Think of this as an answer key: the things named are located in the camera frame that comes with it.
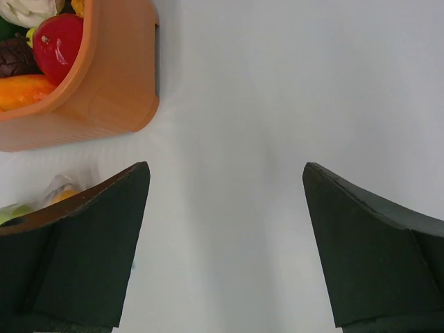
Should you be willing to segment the orange fake orange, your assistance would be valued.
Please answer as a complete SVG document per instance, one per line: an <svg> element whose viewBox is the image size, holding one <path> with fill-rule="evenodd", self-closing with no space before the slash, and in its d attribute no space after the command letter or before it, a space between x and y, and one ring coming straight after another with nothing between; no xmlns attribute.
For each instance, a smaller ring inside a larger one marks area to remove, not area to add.
<svg viewBox="0 0 444 333"><path fill-rule="evenodd" d="M79 193L79 191L76 189L72 189L72 188L63 189L63 190L59 191L58 193L55 193L54 195L52 195L52 197L49 199L49 204L53 205L53 204L59 203L60 201L70 198L78 193Z"/></svg>

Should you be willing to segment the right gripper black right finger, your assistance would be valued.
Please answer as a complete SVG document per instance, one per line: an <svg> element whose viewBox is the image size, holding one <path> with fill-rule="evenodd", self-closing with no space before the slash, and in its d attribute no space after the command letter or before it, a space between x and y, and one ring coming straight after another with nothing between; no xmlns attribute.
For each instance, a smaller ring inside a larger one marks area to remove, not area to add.
<svg viewBox="0 0 444 333"><path fill-rule="evenodd" d="M443 222L309 162L302 182L335 325L443 331Z"/></svg>

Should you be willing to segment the clear zip top bag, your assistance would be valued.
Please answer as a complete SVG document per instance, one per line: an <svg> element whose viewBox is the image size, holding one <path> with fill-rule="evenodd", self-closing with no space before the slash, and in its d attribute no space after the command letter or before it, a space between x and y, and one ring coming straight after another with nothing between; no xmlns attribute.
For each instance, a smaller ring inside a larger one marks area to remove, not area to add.
<svg viewBox="0 0 444 333"><path fill-rule="evenodd" d="M50 206L49 199L55 193L58 193L59 191L66 188L76 189L80 193L82 191L85 191L86 189L89 189L90 187L93 187L94 185L97 185L99 183L99 180L99 171L95 166L84 166L80 169L65 171L64 173L59 173L54 176L49 185L39 194L33 195L26 200L21 200L18 203L14 204L30 205L33 208L32 212L35 212L37 210ZM14 219L7 221L6 223L2 224L1 227L12 225L13 220Z"/></svg>

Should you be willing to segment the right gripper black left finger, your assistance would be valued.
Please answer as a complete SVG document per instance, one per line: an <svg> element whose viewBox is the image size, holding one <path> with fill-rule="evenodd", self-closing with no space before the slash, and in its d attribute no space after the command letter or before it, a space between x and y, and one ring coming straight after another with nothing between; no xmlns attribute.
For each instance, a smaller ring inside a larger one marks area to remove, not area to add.
<svg viewBox="0 0 444 333"><path fill-rule="evenodd" d="M150 179L148 164L138 162L2 224L2 332L119 326Z"/></svg>

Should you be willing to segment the light green fake fruit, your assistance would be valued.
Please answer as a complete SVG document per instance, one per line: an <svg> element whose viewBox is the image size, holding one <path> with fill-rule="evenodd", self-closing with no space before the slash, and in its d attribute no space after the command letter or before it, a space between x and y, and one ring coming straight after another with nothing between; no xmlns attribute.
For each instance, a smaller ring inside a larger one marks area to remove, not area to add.
<svg viewBox="0 0 444 333"><path fill-rule="evenodd" d="M0 209L0 224L2 225L11 219L16 219L32 211L33 208L27 204L14 204L2 207Z"/></svg>

